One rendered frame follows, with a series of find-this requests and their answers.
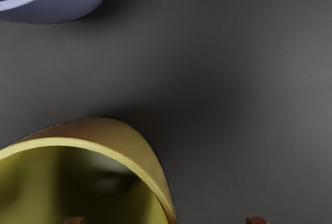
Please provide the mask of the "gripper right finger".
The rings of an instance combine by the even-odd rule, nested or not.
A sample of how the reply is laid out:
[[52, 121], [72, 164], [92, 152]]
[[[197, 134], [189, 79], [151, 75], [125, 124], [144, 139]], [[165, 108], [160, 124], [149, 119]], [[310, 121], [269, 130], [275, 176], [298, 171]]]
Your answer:
[[269, 222], [260, 216], [246, 217], [245, 224], [269, 224]]

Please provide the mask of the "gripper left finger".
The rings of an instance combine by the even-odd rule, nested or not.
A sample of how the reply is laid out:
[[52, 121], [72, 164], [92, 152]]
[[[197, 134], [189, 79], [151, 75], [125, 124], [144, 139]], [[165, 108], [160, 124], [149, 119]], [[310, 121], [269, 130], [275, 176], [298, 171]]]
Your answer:
[[87, 224], [87, 220], [85, 217], [74, 216], [66, 218], [63, 224]]

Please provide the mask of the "yellow cup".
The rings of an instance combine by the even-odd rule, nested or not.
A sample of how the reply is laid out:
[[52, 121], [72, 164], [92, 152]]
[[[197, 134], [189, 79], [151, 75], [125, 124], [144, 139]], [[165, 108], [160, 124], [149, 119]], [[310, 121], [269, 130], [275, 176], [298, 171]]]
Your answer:
[[0, 224], [177, 224], [163, 169], [130, 125], [85, 118], [0, 149]]

